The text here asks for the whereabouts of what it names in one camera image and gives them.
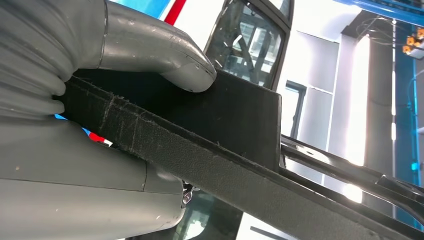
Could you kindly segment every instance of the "white wall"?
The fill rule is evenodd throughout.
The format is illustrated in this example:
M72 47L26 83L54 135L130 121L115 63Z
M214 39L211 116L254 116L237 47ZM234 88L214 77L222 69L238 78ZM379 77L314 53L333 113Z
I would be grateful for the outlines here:
M223 5L224 0L187 0L174 26L204 50Z
M277 89L282 94L287 80L307 87L298 139L323 150L330 125L338 52L336 42L292 31Z

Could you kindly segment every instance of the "orange connector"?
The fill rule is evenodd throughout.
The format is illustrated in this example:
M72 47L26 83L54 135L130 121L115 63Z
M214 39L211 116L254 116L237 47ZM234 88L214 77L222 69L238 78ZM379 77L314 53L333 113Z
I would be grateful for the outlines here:
M413 37L413 36L408 36L407 38L406 38L406 45L409 45L409 46L413 46L413 45L415 45L415 37Z
M403 48L402 48L402 51L403 51L404 54L410 54L412 49L411 49L410 46L404 45Z

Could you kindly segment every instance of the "black plastic part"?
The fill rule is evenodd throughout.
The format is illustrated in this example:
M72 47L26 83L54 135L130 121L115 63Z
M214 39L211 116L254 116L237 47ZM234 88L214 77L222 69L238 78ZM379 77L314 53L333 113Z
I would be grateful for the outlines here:
M210 89L192 93L155 73L84 69L74 73L106 92L125 97L132 104L277 172L281 96L226 72L218 74Z
M213 139L214 142L209 141L205 139L206 137L200 137L195 134L194 131L189 131L172 123L177 123L178 120L181 121L181 124L190 127L196 121L189 121L186 116L183 116L187 113L182 110L186 109L190 113L191 108L197 108L192 110L191 118L206 119L206 117L196 117L196 112L200 111L201 113L198 113L200 115L212 111L215 113L207 116L214 120L207 121L207 123L217 121L216 112L228 114L226 119L229 122L241 125L244 121L252 122L257 120L260 122L246 124L254 128L259 128L258 126L265 127L257 131L268 132L271 128L277 128L278 131L274 132L271 137L280 139L279 134L278 137L275 136L276 133L279 133L279 127L268 128L267 126L267 124L278 124L275 120L278 119L279 121L279 117L274 116L271 118L271 120L274 119L273 122L270 122L270 119L264 116L248 118L248 116L260 114L262 110L259 109L267 109L272 105L274 107L270 107L270 109L274 109L274 114L276 114L275 105L279 109L279 104L272 101L279 103L281 98L273 92L220 72L213 88L206 93L191 95L180 95L179 93L179 97L168 98L168 101L162 101L162 103L153 103L153 100L161 100L156 94L166 90L166 88L160 88L160 84L166 84L164 83L165 80L157 75L96 72L96 70L91 70L86 71L84 75L79 72L77 76L80 78L73 78L66 83L67 92L60 98L65 104L65 117L112 141L122 151L162 167L171 174L188 181L283 232L300 240L423 239L422 235L420 235L422 233L413 228L392 227L393 221L385 218L382 214L375 214L370 217L352 207L350 202L350 204L341 204L317 194L310 190L311 188L313 189L313 185L311 188L307 188L306 183L301 185L304 178L293 173L288 174L285 169L282 169L280 172L282 175L279 175L251 161L258 159L250 158L251 160L248 160L233 153L240 151L240 149L237 149L237 151L231 149L229 147L231 146L230 142L225 143L228 144L226 147L231 151L225 149L225 145L222 143L218 145L215 140L219 141L219 139ZM101 90L87 82L88 79L113 93ZM128 79L134 81L132 85L129 85L130 80ZM156 84L155 81L161 81L162 83L158 83L154 88L152 86L149 88L146 85L143 86L144 81L148 81L152 85ZM158 88L156 89L158 92L156 94L150 93L155 88ZM174 94L172 92L179 91L179 89L174 87L168 91L168 94L172 96ZM222 101L222 98L225 98L225 92L232 93L232 95L241 93L241 95L234 97L230 102ZM258 97L259 94L256 94L257 92L263 93L262 98ZM202 100L202 96L208 96L208 94L216 95L209 97L214 99L214 101ZM269 98L265 95L274 95L274 97ZM179 102L179 104L169 107L173 101ZM170 119L172 121L170 122L155 115L144 109L147 108L148 104L143 106L144 108L140 107L140 102L168 108L161 111L160 107L158 107L157 113L162 115L170 114L176 120ZM203 110L198 106L203 106L202 102L205 104L205 109ZM249 114L243 111L252 111L254 113ZM207 131L204 130L207 133L219 131L219 129L215 128L217 127L216 125L212 128L206 124L198 124L202 125L203 128L209 128ZM233 134L236 133L228 132L226 136L228 138L237 138L231 136ZM251 141L264 141L257 135L253 135L253 140ZM251 149L245 148L245 150L242 150L248 150L245 156L248 158L249 156L259 156L249 155L248 153L257 150L254 145L250 147ZM275 145L272 145L273 156L278 152L275 147Z

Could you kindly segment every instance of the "blue wall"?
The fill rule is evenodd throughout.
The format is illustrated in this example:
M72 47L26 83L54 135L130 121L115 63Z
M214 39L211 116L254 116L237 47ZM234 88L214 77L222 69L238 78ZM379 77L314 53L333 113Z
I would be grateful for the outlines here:
M115 2L158 19L170 0L117 0Z
M402 52L408 34L413 32L409 23L397 22L395 65L396 72L396 142L395 142L395 177L406 182L421 185L421 173L417 168L420 161L417 135L417 91L415 59ZM412 216L400 209L396 218L410 226L420 227Z

